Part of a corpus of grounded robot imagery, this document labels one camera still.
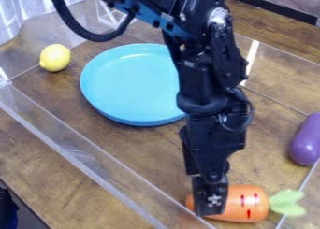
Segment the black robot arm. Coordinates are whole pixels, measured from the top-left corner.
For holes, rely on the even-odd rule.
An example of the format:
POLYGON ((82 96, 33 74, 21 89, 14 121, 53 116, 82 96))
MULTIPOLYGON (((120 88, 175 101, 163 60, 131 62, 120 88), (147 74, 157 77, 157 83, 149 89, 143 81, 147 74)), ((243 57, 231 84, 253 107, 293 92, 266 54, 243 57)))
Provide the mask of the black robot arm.
POLYGON ((101 0, 161 30, 179 75, 179 130, 186 173, 199 217, 224 211, 227 159, 244 147, 254 109, 238 84, 247 62, 235 45, 232 17, 223 0, 101 0))

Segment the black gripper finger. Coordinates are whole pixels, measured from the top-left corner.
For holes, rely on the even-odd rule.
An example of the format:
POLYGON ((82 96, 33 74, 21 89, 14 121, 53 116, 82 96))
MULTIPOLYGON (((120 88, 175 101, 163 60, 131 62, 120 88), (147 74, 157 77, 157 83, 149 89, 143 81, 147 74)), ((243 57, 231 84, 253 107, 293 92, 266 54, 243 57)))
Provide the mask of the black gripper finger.
POLYGON ((194 176, 198 174, 198 166, 196 166, 195 159, 192 157, 192 153, 198 152, 198 149, 190 146, 186 127, 182 127, 179 129, 179 140, 180 140, 180 146, 182 146, 186 174, 188 176, 194 176))
POLYGON ((228 193, 227 155, 223 153, 195 156, 191 175, 195 213, 199 217, 222 214, 228 193))

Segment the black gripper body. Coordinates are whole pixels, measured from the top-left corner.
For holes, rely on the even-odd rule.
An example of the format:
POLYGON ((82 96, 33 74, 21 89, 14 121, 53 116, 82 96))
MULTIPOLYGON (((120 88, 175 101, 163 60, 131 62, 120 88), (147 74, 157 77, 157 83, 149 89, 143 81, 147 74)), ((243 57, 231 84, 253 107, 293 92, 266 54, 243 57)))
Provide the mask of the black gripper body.
POLYGON ((218 101, 210 104, 179 102, 187 114, 186 127, 190 146, 196 155, 223 153, 228 157, 244 148, 246 128, 254 109, 250 101, 218 101))

